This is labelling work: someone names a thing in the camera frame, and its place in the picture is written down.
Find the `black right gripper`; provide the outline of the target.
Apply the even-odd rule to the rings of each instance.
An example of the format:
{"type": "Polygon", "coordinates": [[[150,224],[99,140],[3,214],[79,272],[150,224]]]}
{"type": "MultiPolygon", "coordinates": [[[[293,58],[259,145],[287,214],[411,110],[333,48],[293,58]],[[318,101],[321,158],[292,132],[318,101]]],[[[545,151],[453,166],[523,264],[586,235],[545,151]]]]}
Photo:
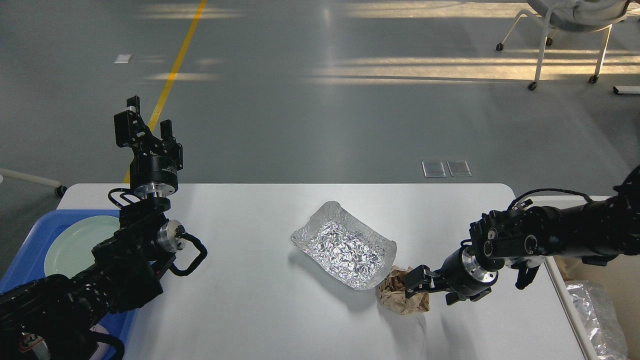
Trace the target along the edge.
{"type": "Polygon", "coordinates": [[[482,267],[473,248],[462,247],[451,253],[436,271],[426,265],[408,271],[404,277],[404,295],[405,299],[411,299],[420,293],[446,291],[448,306],[467,300],[477,302],[491,294],[491,286],[496,284],[498,276],[497,271],[482,267]]]}

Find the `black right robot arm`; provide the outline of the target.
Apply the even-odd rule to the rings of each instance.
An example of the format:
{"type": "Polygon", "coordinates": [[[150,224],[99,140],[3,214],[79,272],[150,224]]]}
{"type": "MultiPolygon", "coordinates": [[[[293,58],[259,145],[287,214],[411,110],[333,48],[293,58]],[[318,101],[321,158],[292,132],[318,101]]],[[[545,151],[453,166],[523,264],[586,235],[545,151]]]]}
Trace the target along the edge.
{"type": "Polygon", "coordinates": [[[439,269],[420,265],[407,272],[404,296],[445,292],[448,305],[476,302],[487,296],[498,272],[518,271],[515,287],[525,289],[549,256],[580,258],[583,264],[605,267],[619,255],[640,252],[639,169],[614,187],[615,196],[560,209],[535,206],[524,193],[506,210],[492,210],[470,224],[470,238],[448,256],[439,269]]]}

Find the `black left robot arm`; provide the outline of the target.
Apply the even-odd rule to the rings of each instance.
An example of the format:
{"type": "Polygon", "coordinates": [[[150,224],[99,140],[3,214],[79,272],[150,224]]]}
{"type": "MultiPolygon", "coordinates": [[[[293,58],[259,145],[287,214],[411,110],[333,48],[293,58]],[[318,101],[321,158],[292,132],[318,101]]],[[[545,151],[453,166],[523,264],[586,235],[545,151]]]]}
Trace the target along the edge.
{"type": "Polygon", "coordinates": [[[140,98],[132,96],[115,114],[114,132],[116,145],[134,155],[129,186],[112,189],[119,200],[107,194],[119,209],[119,229],[92,248],[94,263],[77,275],[48,275],[1,294],[3,360],[89,360],[99,344],[121,360],[124,343],[94,326],[110,313],[150,303],[162,294],[167,271],[189,276],[208,255],[201,240],[165,216],[183,168],[172,122],[163,120],[155,137],[141,116],[140,98]]]}

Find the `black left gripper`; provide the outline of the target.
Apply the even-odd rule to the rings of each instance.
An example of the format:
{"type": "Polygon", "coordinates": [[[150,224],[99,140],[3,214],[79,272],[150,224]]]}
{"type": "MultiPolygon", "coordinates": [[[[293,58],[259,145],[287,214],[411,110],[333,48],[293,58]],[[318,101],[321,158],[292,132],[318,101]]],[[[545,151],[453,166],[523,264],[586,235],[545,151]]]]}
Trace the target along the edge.
{"type": "Polygon", "coordinates": [[[138,198],[167,198],[179,190],[178,171],[183,169],[183,146],[176,141],[172,121],[160,123],[161,145],[155,153],[153,133],[141,116],[139,96],[126,100],[125,110],[114,115],[115,143],[131,148],[130,189],[138,198]]]}

